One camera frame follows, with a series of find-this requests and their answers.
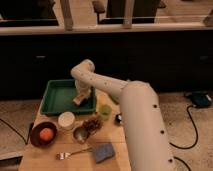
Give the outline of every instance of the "sponge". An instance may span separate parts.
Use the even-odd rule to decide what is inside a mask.
[[[111,143],[99,145],[92,150],[92,153],[96,163],[101,163],[102,161],[115,156],[115,151]]]

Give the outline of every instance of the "utensil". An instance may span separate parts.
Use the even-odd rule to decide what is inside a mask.
[[[91,151],[92,151],[92,148],[90,147],[90,148],[86,148],[86,149],[75,151],[75,152],[61,152],[61,153],[56,154],[56,159],[64,160],[64,159],[67,159],[68,157],[70,157],[71,155],[84,153],[84,152],[91,152]]]

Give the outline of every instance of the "green tray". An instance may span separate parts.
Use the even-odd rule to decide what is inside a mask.
[[[50,80],[44,93],[41,114],[56,116],[66,111],[74,114],[89,114],[95,111],[94,88],[92,88],[90,98],[80,106],[72,102],[76,95],[75,80]]]

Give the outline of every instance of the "small metal bowl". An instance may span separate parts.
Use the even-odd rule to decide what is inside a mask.
[[[83,144],[89,138],[90,133],[83,127],[75,128],[73,132],[73,137],[77,140],[78,143]]]
[[[53,138],[49,141],[44,141],[39,136],[41,130],[44,128],[49,128],[53,131]],[[52,122],[42,122],[42,123],[36,125],[35,128],[33,128],[32,132],[30,134],[30,141],[31,141],[32,145],[34,145],[36,147],[46,147],[53,142],[53,140],[56,137],[56,134],[57,134],[57,128]]]

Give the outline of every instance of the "cabinet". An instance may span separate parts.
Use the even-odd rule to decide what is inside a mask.
[[[96,72],[156,91],[213,87],[213,31],[0,36],[0,98],[41,98],[50,79],[91,59]]]

